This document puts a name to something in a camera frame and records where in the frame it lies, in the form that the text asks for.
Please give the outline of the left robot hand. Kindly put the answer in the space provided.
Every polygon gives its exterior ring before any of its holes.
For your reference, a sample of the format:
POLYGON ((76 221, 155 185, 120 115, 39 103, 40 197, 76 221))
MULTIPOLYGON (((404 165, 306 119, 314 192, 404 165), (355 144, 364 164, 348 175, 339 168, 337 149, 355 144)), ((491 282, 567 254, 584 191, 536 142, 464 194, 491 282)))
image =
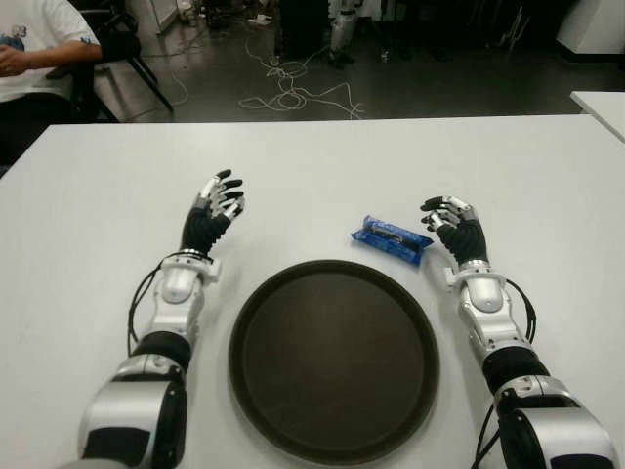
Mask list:
POLYGON ((230 169, 212 176, 197 193, 187 214, 181 237, 181 249, 207 255, 231 223, 245 208, 241 179, 234 179, 230 169))

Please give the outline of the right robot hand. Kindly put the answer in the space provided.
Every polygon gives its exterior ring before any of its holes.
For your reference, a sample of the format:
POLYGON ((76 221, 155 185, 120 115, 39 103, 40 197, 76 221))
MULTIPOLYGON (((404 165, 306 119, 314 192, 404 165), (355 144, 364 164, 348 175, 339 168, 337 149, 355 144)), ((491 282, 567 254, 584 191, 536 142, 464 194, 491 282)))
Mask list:
POLYGON ((427 199, 421 210, 426 213, 421 222, 438 236, 459 266, 473 261, 488 263, 485 235, 471 204, 451 195, 435 196, 427 199))

